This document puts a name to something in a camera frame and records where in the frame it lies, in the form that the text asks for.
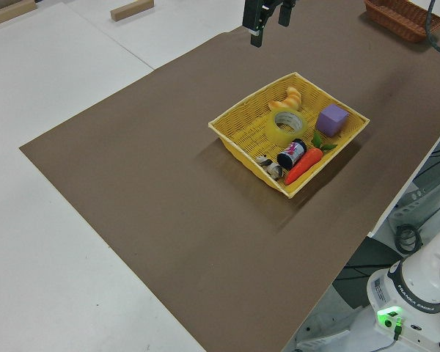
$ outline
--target carrot leaf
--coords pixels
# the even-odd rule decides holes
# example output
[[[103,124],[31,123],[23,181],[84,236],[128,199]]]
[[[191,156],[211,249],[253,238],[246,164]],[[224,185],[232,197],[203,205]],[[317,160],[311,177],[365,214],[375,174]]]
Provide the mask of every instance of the carrot leaf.
[[[323,140],[321,139],[320,134],[317,131],[315,131],[311,143],[313,143],[313,145],[317,148],[319,148],[322,145]]]
[[[323,145],[321,146],[321,150],[322,150],[323,152],[326,152],[327,150],[334,149],[335,147],[337,147],[337,144],[323,144]]]

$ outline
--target wooden stick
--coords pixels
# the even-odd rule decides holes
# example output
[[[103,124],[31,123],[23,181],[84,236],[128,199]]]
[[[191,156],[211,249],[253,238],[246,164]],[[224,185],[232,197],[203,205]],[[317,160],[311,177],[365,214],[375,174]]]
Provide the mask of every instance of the wooden stick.
[[[124,18],[135,15],[139,12],[151,9],[155,4],[153,0],[137,0],[111,11],[111,18],[114,21],[120,21]]]
[[[0,23],[11,20],[24,13],[37,9],[34,0],[21,0],[16,4],[0,9]]]

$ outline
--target brown mat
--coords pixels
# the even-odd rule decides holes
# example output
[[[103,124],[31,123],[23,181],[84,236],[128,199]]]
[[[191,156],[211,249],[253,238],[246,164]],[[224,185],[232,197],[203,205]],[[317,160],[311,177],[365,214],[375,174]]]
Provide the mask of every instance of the brown mat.
[[[440,136],[426,44],[363,1],[276,20],[261,49],[219,35],[21,148],[209,352],[280,351]],[[371,122],[287,200],[207,123],[294,71]]]

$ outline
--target white tabletop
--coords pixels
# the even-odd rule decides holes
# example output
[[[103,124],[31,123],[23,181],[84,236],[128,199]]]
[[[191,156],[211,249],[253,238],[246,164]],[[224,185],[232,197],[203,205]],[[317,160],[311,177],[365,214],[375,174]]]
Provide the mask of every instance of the white tabletop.
[[[113,22],[128,2],[44,0],[0,24],[0,351],[203,351],[18,149],[243,12],[243,0],[155,0]]]

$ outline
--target brown wicker basket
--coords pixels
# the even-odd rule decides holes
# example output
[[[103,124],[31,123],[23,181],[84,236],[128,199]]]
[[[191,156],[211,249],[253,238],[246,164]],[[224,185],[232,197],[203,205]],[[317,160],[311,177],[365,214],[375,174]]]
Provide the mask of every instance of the brown wicker basket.
[[[424,40],[427,10],[406,0],[364,0],[371,20],[409,42]],[[430,32],[440,28],[440,17],[432,14]]]

